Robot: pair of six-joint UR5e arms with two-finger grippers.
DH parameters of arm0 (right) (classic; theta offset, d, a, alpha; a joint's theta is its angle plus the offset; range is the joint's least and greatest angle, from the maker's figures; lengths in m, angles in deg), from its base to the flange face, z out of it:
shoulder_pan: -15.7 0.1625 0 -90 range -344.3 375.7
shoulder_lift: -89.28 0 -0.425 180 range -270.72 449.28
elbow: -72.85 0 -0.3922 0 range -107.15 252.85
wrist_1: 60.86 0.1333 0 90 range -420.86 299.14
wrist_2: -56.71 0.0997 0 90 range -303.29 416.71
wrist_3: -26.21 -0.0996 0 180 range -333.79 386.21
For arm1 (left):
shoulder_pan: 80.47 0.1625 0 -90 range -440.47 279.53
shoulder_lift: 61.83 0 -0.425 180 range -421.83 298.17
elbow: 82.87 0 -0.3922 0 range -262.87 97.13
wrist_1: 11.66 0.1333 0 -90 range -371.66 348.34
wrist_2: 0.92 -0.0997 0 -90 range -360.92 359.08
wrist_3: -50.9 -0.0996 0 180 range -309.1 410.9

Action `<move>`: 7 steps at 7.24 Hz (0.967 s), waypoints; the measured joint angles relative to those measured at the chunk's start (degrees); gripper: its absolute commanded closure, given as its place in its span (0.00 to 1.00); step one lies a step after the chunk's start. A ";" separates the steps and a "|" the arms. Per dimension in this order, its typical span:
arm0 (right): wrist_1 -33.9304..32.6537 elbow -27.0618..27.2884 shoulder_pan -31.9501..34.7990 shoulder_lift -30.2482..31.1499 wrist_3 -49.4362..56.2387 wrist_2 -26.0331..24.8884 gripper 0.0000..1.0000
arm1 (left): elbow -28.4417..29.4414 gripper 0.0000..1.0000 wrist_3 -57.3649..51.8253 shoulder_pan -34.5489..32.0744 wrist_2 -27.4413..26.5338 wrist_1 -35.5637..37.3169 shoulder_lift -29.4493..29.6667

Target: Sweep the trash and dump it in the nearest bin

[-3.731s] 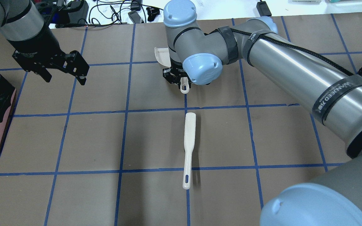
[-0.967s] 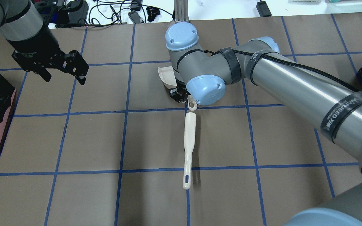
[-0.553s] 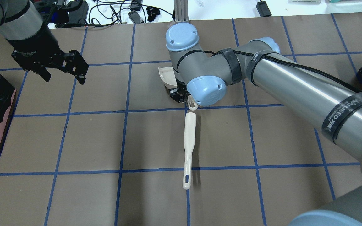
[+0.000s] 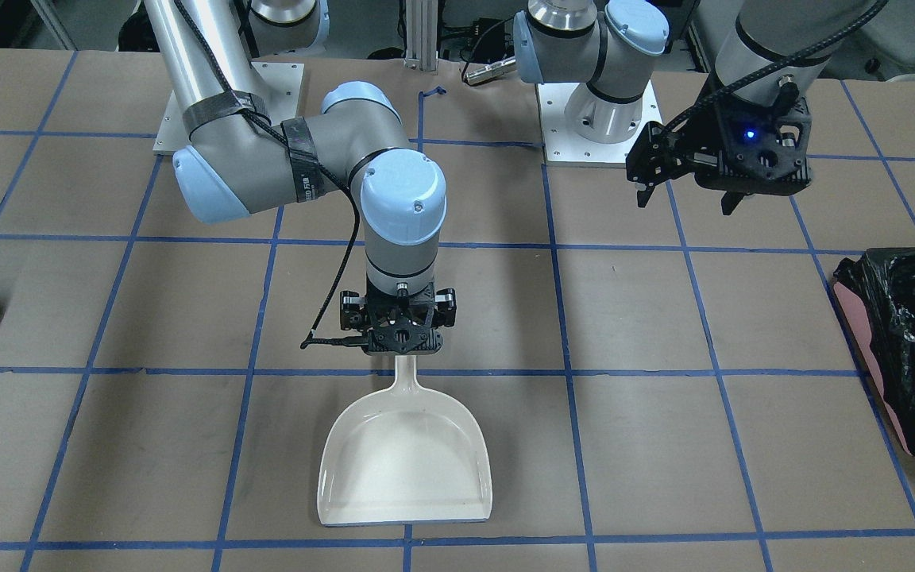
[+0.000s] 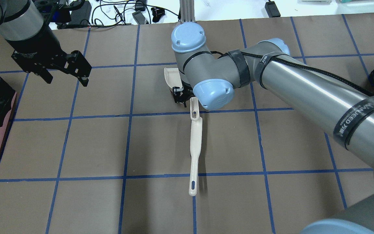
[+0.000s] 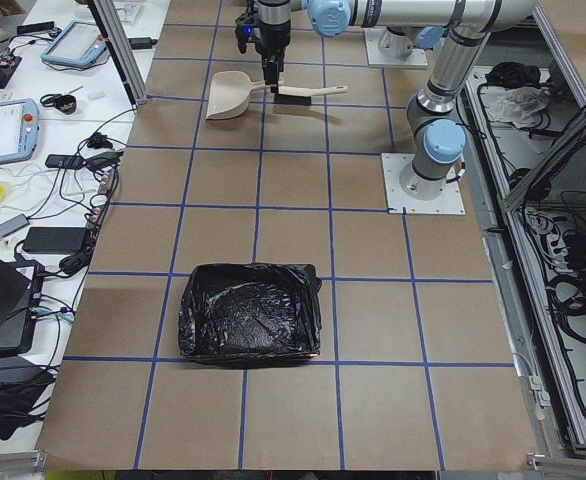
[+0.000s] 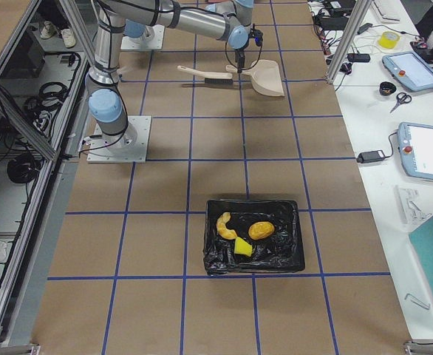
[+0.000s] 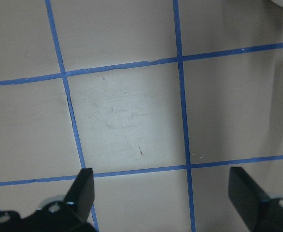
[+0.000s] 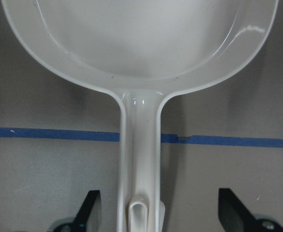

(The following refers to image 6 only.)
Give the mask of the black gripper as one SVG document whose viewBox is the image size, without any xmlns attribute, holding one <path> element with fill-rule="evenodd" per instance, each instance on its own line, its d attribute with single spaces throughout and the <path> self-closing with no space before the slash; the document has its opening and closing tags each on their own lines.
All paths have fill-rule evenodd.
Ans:
<svg viewBox="0 0 586 480">
<path fill-rule="evenodd" d="M 258 21 L 258 53 L 264 59 L 264 80 L 273 94 L 279 93 L 286 47 L 291 41 L 291 20 L 278 24 Z"/>
<path fill-rule="evenodd" d="M 235 19 L 235 38 L 241 54 L 246 53 L 249 45 L 258 49 L 260 44 L 258 20 L 256 12 L 244 12 Z"/>
</svg>

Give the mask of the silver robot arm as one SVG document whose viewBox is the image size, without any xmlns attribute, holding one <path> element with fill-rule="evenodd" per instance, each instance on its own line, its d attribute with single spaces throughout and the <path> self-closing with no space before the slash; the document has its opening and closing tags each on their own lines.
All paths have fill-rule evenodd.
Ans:
<svg viewBox="0 0 586 480">
<path fill-rule="evenodd" d="M 466 143 L 450 120 L 455 101 L 489 36 L 529 16 L 533 1 L 249 1 L 236 20 L 240 51 L 254 44 L 272 92 L 284 70 L 291 17 L 303 11 L 321 37 L 350 27 L 386 30 L 419 47 L 443 45 L 426 85 L 410 99 L 407 119 L 417 152 L 400 175 L 402 190 L 419 200 L 440 196 Z"/>
<path fill-rule="evenodd" d="M 365 39 L 373 42 L 374 52 L 394 58 L 407 58 L 414 48 L 431 49 L 445 33 L 446 28 L 441 26 L 383 27 L 366 29 Z M 263 53 L 256 12 L 244 12 L 235 19 L 235 36 L 242 54 L 247 51 L 249 44 L 255 46 L 257 53 Z"/>
</svg>

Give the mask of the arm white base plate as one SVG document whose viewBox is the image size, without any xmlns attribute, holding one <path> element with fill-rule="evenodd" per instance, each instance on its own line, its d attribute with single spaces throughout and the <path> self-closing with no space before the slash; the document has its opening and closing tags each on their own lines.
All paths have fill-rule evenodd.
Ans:
<svg viewBox="0 0 586 480">
<path fill-rule="evenodd" d="M 457 171 L 440 180 L 426 180 L 413 169 L 413 154 L 381 155 L 387 211 L 390 214 L 452 215 L 466 213 Z"/>
<path fill-rule="evenodd" d="M 418 29 L 408 27 L 376 27 L 365 30 L 368 66 L 426 70 L 425 50 L 415 45 Z"/>
</svg>

